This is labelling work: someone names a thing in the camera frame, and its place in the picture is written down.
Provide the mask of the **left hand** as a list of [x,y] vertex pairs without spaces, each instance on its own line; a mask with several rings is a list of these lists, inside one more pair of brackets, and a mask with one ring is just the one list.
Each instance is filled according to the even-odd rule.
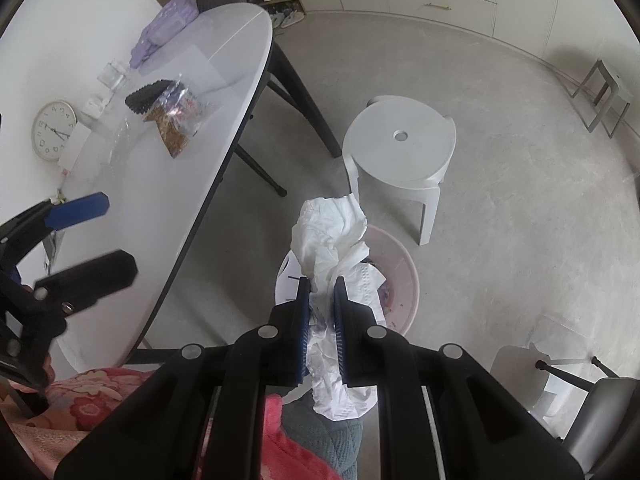
[[44,388],[48,388],[52,382],[55,382],[55,371],[52,367],[52,360],[50,356],[46,356],[42,363],[42,369],[44,374],[46,374],[46,382],[44,383]]

